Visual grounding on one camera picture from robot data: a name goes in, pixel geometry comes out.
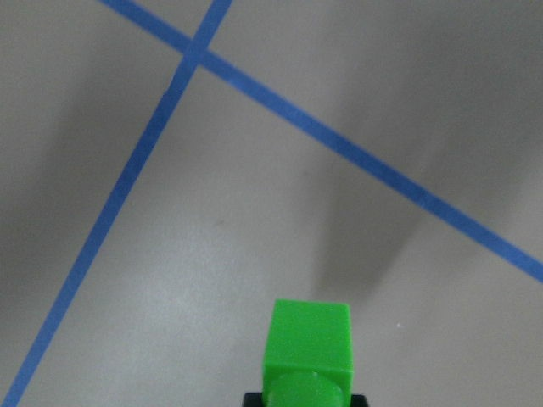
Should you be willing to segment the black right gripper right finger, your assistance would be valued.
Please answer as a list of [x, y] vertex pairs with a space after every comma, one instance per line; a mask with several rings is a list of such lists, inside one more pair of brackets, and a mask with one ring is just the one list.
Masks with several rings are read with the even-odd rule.
[[368, 407], [367, 398], [363, 394], [352, 394], [350, 407]]

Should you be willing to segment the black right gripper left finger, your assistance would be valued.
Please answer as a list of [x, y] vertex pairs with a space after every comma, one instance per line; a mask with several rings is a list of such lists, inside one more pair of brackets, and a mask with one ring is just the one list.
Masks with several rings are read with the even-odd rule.
[[243, 396], [243, 407], [263, 407], [262, 393], [246, 393]]

